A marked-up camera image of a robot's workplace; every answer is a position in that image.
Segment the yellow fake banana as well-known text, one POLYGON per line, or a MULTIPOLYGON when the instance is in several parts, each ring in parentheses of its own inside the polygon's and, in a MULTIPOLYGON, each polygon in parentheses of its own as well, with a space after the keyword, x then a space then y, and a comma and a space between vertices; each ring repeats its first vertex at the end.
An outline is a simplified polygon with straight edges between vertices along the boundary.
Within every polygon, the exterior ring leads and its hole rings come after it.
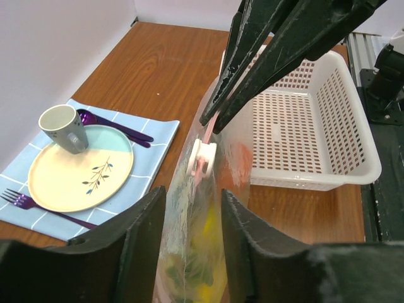
POLYGON ((191 241, 196 253, 192 265, 196 302, 220 302, 227 284, 220 211, 209 206, 207 217, 191 241))

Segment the orange fake fruit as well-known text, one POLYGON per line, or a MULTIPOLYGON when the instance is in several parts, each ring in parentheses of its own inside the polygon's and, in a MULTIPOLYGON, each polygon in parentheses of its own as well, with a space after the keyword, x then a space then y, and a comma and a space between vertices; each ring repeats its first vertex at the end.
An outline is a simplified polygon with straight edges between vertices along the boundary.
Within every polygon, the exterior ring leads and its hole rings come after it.
POLYGON ((228 189, 238 198, 246 200, 248 198, 243 196, 248 196, 253 155, 250 149, 240 142, 235 144, 232 151, 232 159, 223 162, 218 181, 219 188, 228 189))

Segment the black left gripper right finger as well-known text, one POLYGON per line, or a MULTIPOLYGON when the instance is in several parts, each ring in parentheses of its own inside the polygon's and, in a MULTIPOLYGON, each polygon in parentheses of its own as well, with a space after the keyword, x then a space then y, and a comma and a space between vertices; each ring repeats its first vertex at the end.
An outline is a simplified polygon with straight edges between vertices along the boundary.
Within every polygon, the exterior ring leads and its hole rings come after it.
POLYGON ((231 302, 402 302, 403 243, 305 244, 229 190, 222 231, 231 302))

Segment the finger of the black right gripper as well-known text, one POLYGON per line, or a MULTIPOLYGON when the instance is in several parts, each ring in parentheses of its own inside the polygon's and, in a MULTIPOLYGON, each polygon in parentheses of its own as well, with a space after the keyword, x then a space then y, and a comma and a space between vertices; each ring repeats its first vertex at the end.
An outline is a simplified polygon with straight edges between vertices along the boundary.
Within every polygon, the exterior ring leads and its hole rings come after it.
POLYGON ((240 78, 270 32, 275 33, 297 1, 242 1, 233 17, 216 87, 199 118, 206 124, 217 112, 227 124, 251 99, 247 80, 240 78))
MULTIPOLYGON (((304 59, 319 59, 383 5, 379 0, 297 2, 280 28, 269 33, 240 78, 247 80, 251 99, 297 68, 304 59)), ((220 133, 228 123, 218 123, 220 114, 216 114, 213 131, 220 133)))

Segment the clear polka dot zip bag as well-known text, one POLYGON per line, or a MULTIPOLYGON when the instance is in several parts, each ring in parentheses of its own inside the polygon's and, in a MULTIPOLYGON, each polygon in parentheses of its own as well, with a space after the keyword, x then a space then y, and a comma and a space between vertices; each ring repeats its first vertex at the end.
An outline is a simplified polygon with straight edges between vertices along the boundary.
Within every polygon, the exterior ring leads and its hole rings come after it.
POLYGON ((189 163, 192 149, 195 141, 202 140, 206 133, 199 117, 217 82, 213 80, 199 104, 167 191, 153 302, 196 302, 196 287, 191 281, 195 275, 192 265, 196 261, 192 238, 201 230, 211 205, 220 211, 222 224, 223 189, 219 188, 218 181, 223 162, 233 157, 235 144, 245 144, 253 157, 253 128, 248 123, 253 107, 247 105, 221 133, 211 136, 210 142, 217 146, 215 158, 209 162, 211 174, 199 179, 192 175, 196 168, 189 163))

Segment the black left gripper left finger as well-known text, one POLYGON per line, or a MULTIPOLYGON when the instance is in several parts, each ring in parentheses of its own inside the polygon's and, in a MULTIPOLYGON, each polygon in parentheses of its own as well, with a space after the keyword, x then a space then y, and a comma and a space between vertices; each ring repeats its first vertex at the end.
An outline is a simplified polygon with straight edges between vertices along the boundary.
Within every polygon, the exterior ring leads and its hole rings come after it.
POLYGON ((65 246, 2 240, 1 302, 151 302, 165 202, 156 187, 65 246))

